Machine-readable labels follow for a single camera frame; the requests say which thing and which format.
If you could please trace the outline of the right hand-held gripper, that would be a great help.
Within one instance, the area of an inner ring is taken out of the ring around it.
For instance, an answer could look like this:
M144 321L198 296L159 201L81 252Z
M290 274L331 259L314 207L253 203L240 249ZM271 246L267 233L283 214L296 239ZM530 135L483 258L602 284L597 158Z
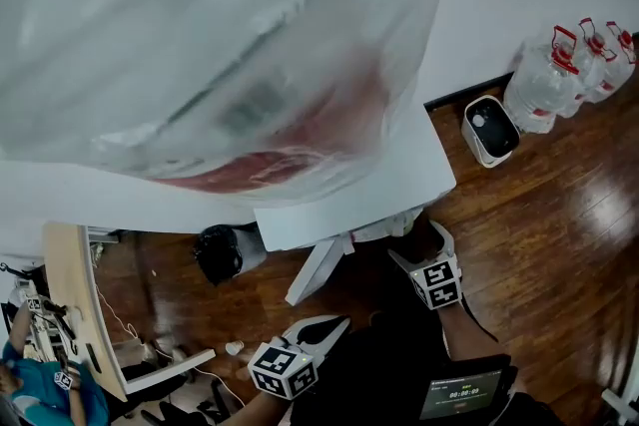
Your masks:
M431 219L429 224L435 248L434 262L427 265L424 260L410 262L392 249L387 252L408 273L423 303L430 310L437 310L461 301L461 269L455 256L452 234L437 221Z

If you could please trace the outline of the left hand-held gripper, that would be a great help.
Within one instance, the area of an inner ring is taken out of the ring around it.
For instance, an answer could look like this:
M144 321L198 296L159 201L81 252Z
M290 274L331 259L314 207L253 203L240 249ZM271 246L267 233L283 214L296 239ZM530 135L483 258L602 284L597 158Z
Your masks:
M248 364L255 386L283 399L295 399L319 381L319 366L351 328L347 315L302 319L269 343Z

